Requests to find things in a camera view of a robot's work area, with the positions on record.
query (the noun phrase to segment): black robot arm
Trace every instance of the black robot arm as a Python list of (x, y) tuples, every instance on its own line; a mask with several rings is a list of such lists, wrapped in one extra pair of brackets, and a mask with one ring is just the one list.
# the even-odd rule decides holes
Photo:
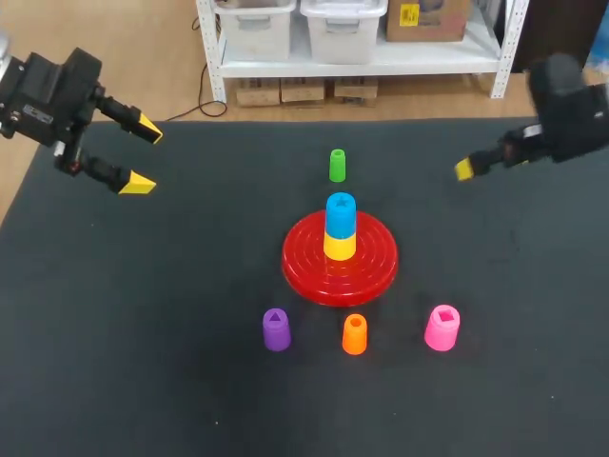
[(98, 82), (101, 69), (98, 59), (80, 49), (63, 65), (36, 53), (22, 62), (9, 54), (9, 39), (0, 33), (0, 134), (10, 139), (18, 132), (53, 148), (55, 167), (71, 176), (83, 171), (116, 193), (149, 193), (153, 181), (82, 148), (96, 109), (152, 144), (163, 137), (137, 108), (106, 97)]
[(510, 168), (546, 157), (560, 163), (609, 145), (608, 87), (588, 86), (576, 59), (556, 54), (536, 63), (528, 84), (539, 122), (510, 130), (494, 148), (460, 161), (459, 180), (486, 174), (496, 164)]

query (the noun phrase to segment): yellow label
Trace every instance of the yellow label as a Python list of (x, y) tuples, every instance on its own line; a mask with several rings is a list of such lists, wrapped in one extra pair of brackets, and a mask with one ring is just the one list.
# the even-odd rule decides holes
[(400, 6), (400, 27), (417, 27), (419, 25), (419, 4)]

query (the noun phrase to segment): cable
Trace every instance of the cable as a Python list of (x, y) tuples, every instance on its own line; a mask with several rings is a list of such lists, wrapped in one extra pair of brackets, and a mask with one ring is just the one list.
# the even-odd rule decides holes
[[(210, 102), (204, 102), (203, 103), (203, 81), (206, 75), (206, 70), (207, 70), (207, 64), (203, 67), (203, 71), (201, 71), (201, 85), (199, 86), (199, 96), (197, 97), (197, 101), (198, 101), (198, 105), (196, 107), (194, 107), (193, 109), (189, 109), (188, 111), (185, 111), (183, 113), (177, 114), (175, 116), (172, 116), (168, 119), (166, 119), (166, 122), (168, 121), (174, 121), (176, 119), (180, 119), (184, 116), (188, 116), (189, 114), (191, 114), (192, 112), (196, 111), (197, 109), (204, 115), (207, 117), (221, 117), (223, 116), (227, 111), (228, 111), (228, 106), (226, 105), (225, 102), (220, 102), (218, 100), (212, 100)], [(222, 110), (222, 112), (220, 112), (219, 114), (211, 114), (209, 112), (206, 112), (204, 110), (204, 107), (208, 107), (209, 105), (213, 105), (213, 104), (219, 104), (222, 105), (222, 107), (224, 108)]]
[[(199, 18), (195, 17), (194, 20), (192, 21), (192, 24), (190, 25), (190, 28), (192, 30), (198, 30), (201, 28), (201, 24), (199, 23)], [(220, 32), (220, 23), (218, 21), (218, 18), (216, 17), (216, 31)], [(221, 102), (219, 100), (212, 100), (210, 102), (203, 102), (203, 83), (204, 83), (204, 79), (205, 79), (205, 75), (206, 75), (206, 70), (207, 70), (207, 64), (205, 64), (205, 66), (203, 67), (203, 71), (201, 71), (201, 83), (199, 85), (199, 96), (197, 97), (197, 106), (189, 109), (188, 111), (182, 112), (180, 114), (176, 114), (175, 116), (171, 116), (170, 118), (166, 119), (165, 122), (169, 122), (169, 121), (175, 121), (176, 119), (180, 119), (184, 116), (188, 116), (189, 114), (191, 114), (192, 112), (196, 111), (197, 109), (204, 115), (207, 117), (221, 117), (224, 116), (225, 113), (228, 111), (228, 106), (226, 105), (225, 102)], [(214, 104), (218, 104), (221, 105), (223, 107), (222, 112), (218, 113), (218, 114), (211, 114), (207, 111), (204, 110), (204, 107), (208, 107), (209, 105), (214, 105)]]
[[(199, 22), (199, 18), (195, 17), (194, 20), (192, 21), (192, 24), (190, 24), (190, 29), (196, 31), (200, 28), (201, 28), (201, 23)], [(222, 27), (220, 25), (220, 19), (218, 18), (217, 14), (216, 14), (216, 31), (218, 33), (220, 33), (222, 31)]]

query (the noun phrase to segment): shelving unit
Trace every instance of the shelving unit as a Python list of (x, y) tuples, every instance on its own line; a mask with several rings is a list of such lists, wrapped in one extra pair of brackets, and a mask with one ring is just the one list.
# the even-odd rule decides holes
[(529, 0), (507, 0), (501, 48), (484, 12), (472, 5), (463, 41), (454, 43), (388, 43), (379, 30), (372, 62), (328, 65), (314, 62), (306, 20), (292, 20), (292, 50), (285, 62), (244, 62), (231, 58), (230, 47), (217, 37), (213, 0), (197, 0), (209, 78), (216, 100), (226, 101), (225, 78), (384, 76), (401, 74), (496, 73), (492, 98), (503, 98), (521, 36)]

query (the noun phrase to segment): purple cup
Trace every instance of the purple cup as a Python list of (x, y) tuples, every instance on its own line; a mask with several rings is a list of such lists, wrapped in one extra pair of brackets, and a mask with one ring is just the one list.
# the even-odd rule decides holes
[(263, 335), (268, 350), (280, 352), (289, 348), (292, 337), (289, 333), (289, 322), (284, 310), (272, 308), (265, 313)]

